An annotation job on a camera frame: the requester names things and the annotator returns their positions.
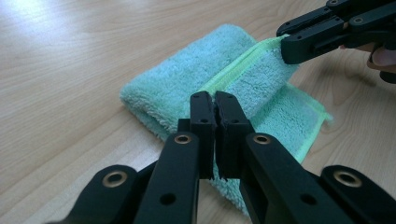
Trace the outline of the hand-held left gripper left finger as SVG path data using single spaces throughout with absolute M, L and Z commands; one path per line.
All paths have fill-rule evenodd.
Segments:
M 213 176 L 212 98 L 199 91 L 190 98 L 190 116 L 168 136 L 134 224 L 196 224 L 199 180 Z

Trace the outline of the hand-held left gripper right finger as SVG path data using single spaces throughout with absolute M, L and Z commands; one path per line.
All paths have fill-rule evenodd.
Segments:
M 354 224 L 283 145 L 254 131 L 235 96 L 215 93 L 219 176 L 238 178 L 253 224 Z

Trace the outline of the green microfibre towel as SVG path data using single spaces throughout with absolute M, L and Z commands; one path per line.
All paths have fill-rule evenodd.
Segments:
M 120 90 L 120 100 L 162 140 L 190 114 L 198 91 L 234 95 L 258 133 L 274 136 L 303 161 L 323 122 L 325 107 L 289 83 L 297 68 L 284 63 L 278 37 L 255 40 L 242 28 L 224 24 Z

